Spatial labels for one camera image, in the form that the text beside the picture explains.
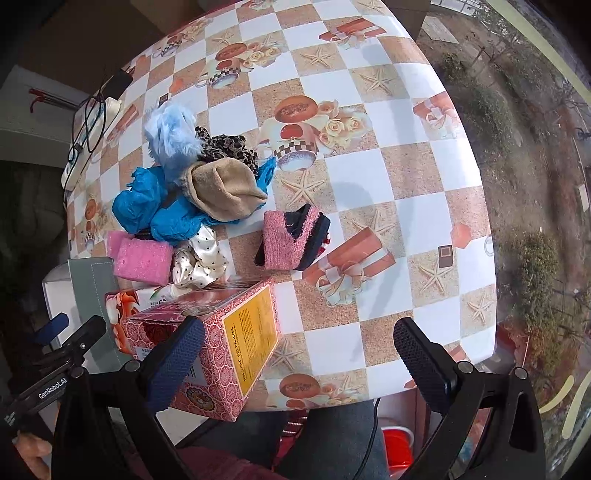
red patterned box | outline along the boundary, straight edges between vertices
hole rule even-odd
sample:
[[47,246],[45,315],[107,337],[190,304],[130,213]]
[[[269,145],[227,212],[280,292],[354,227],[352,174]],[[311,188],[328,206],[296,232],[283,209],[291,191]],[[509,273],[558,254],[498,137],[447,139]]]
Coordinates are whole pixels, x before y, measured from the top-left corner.
[[230,281],[127,317],[133,356],[143,360],[189,315],[205,325],[205,343],[170,406],[235,421],[280,337],[273,283]]

shrub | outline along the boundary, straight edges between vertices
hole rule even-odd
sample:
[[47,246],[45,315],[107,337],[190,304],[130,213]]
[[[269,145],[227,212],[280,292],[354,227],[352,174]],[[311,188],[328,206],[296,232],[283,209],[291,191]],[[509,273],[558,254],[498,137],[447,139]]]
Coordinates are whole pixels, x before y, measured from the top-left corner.
[[543,233],[530,233],[517,241],[518,308],[527,329],[556,328],[551,308],[552,286],[558,269],[554,242]]
[[513,146],[513,121],[505,99],[468,74],[455,53],[446,53],[436,66],[452,95],[468,139],[500,155]]

beige knit hat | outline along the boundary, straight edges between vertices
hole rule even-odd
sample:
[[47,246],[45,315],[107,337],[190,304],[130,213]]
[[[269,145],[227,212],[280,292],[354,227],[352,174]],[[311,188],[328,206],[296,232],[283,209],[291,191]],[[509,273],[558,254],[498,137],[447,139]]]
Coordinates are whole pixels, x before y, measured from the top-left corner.
[[195,206],[221,222],[246,218],[267,201],[252,171],[235,158],[196,162],[185,170],[182,184]]

gray cloth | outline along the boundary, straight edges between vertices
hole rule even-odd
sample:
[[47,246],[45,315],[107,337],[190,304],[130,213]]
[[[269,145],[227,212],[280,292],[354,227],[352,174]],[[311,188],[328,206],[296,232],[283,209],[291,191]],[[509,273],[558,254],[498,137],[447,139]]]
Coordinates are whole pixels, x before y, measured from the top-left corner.
[[[349,480],[363,459],[374,425],[374,403],[311,410],[301,436],[276,472],[289,480]],[[287,412],[243,412],[234,423],[207,420],[177,445],[222,450],[270,468]],[[360,480],[389,479],[384,437],[378,432]]]

red bucket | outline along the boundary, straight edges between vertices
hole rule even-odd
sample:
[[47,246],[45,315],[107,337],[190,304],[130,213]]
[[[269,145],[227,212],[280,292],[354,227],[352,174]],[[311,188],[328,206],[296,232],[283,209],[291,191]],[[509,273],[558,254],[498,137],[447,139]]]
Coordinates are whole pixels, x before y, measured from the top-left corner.
[[390,476],[402,474],[413,462],[413,433],[404,427],[382,427]]

